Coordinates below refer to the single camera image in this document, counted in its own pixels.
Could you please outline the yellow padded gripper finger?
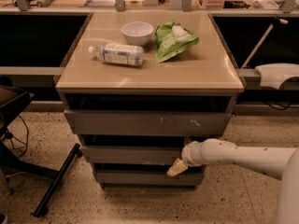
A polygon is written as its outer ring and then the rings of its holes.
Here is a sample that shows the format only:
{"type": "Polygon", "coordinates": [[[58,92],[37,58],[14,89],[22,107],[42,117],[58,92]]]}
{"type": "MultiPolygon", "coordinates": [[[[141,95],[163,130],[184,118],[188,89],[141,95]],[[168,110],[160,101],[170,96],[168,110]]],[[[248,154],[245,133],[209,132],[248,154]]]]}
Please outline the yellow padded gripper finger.
{"type": "Polygon", "coordinates": [[[181,159],[176,159],[173,165],[168,169],[166,174],[170,177],[174,177],[186,171],[188,169],[188,164],[181,159]]]}

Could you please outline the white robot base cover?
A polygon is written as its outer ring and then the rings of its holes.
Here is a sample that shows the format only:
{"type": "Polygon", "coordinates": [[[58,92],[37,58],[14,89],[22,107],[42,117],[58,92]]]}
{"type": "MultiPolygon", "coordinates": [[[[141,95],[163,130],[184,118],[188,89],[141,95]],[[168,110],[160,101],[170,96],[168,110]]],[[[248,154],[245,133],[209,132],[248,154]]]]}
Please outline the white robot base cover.
{"type": "Polygon", "coordinates": [[[299,64],[270,63],[255,67],[260,75],[260,86],[278,90],[290,78],[299,77],[299,64]]]}

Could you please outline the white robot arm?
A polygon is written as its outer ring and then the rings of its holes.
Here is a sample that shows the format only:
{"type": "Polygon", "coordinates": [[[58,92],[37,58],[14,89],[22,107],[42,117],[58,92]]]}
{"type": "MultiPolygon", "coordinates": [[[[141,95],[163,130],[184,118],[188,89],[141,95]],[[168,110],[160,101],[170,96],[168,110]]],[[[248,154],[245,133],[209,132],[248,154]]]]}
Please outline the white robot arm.
{"type": "Polygon", "coordinates": [[[220,139],[192,141],[168,169],[176,176],[189,167],[234,164],[281,181],[275,224],[299,224],[299,149],[295,147],[238,147],[220,139]]]}

